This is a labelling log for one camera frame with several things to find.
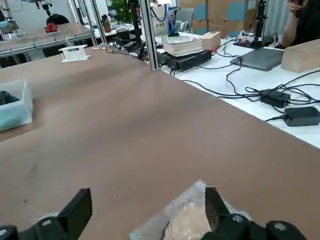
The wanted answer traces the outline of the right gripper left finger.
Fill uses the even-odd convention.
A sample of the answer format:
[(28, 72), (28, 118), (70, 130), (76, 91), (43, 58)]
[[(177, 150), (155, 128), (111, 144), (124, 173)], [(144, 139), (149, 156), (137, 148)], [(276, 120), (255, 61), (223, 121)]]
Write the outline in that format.
[(82, 188), (56, 216), (44, 217), (20, 232), (14, 225), (3, 225), (0, 227), (0, 238), (2, 240), (77, 240), (91, 216), (91, 190)]

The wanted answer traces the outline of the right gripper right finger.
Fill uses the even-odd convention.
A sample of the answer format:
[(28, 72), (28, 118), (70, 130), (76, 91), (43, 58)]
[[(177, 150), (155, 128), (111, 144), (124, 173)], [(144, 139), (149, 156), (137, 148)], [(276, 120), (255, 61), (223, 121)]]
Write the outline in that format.
[(231, 213), (214, 187), (205, 188), (205, 214), (211, 231), (203, 240), (306, 240), (293, 224), (272, 220), (264, 226), (244, 215)]

